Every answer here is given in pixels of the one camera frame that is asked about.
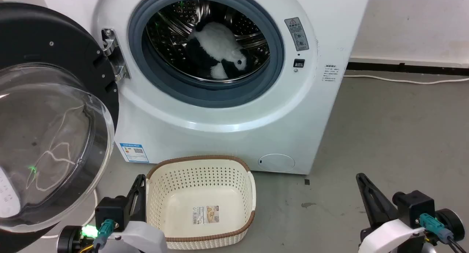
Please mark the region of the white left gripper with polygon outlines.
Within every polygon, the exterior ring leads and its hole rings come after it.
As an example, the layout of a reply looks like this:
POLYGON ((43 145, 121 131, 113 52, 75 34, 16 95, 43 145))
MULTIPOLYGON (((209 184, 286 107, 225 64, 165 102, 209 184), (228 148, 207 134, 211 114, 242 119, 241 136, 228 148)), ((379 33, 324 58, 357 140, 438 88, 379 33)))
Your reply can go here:
POLYGON ((114 232, 108 240, 109 253, 167 253, 164 233, 147 221, 147 180, 136 176, 125 206, 126 228, 114 232))

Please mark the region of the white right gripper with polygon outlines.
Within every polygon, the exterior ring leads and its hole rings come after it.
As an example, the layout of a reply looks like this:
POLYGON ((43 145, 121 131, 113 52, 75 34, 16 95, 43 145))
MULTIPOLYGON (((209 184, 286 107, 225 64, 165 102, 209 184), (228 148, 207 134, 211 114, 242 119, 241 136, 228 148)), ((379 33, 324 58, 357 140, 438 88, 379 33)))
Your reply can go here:
POLYGON ((370 228, 376 228, 362 241, 359 246, 360 253, 388 253, 406 242, 414 234, 424 232, 423 227, 410 228, 397 219, 397 208, 365 173, 358 173, 356 180, 370 228))

